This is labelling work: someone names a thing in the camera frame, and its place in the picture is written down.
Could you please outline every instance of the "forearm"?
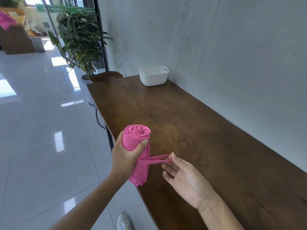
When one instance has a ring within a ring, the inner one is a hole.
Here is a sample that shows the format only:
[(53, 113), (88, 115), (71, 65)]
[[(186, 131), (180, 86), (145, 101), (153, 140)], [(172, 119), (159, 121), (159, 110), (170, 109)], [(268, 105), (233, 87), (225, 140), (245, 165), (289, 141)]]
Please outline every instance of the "forearm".
[(199, 208), (199, 213), (209, 230), (244, 230), (225, 202), (215, 192), (212, 197), (204, 201)]
[(110, 174), (49, 230), (90, 230), (114, 194), (124, 183), (125, 181), (119, 176)]

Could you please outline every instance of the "tiled floor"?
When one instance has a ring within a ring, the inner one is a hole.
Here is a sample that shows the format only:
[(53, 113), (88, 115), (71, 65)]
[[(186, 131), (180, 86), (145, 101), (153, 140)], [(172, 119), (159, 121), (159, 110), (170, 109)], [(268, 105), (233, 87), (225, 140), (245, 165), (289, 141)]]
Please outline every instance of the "tiled floor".
[[(107, 134), (88, 104), (82, 74), (69, 69), (56, 49), (0, 51), (1, 230), (48, 229), (109, 174)], [(136, 229), (156, 229), (130, 182), (93, 229), (114, 230), (122, 211)]]

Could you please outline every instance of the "pink strap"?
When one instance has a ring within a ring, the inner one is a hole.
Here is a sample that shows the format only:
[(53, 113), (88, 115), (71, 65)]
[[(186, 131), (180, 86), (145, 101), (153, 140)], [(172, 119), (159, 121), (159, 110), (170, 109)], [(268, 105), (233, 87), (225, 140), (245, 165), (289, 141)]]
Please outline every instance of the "pink strap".
[(144, 160), (138, 160), (138, 164), (148, 165), (148, 164), (158, 164), (158, 163), (171, 162), (172, 161), (171, 159), (170, 160), (160, 160), (160, 159), (166, 158), (168, 156), (170, 156), (170, 154), (162, 155), (162, 156), (149, 157), (149, 158), (146, 158)]

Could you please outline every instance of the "pink cloth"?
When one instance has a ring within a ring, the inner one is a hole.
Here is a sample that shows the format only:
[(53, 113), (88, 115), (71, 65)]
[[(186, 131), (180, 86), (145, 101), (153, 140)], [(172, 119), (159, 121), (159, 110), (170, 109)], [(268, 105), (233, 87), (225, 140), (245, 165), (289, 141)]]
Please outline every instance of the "pink cloth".
[(4, 30), (7, 30), (10, 25), (14, 25), (15, 23), (17, 23), (15, 19), (6, 12), (0, 11), (0, 26), (3, 27)]
[(144, 182), (147, 181), (148, 176), (148, 168), (149, 164), (156, 163), (165, 163), (170, 162), (171, 160), (162, 160), (163, 158), (168, 157), (168, 155), (149, 157), (150, 156), (150, 129), (144, 125), (129, 125), (124, 130), (124, 136), (122, 139), (122, 144), (125, 149), (128, 151), (133, 151), (136, 149), (138, 144), (142, 142), (142, 140), (148, 139), (148, 144), (145, 150), (137, 159), (135, 169), (132, 175), (129, 178), (129, 181), (134, 185), (143, 185)]

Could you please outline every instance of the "white plastic basket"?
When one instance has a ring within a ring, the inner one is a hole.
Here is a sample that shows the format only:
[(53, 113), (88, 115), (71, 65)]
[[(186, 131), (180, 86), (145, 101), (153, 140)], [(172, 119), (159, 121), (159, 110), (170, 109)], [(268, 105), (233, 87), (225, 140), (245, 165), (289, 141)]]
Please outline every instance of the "white plastic basket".
[(146, 86), (161, 85), (167, 80), (169, 70), (164, 66), (142, 67), (138, 69), (140, 79)]

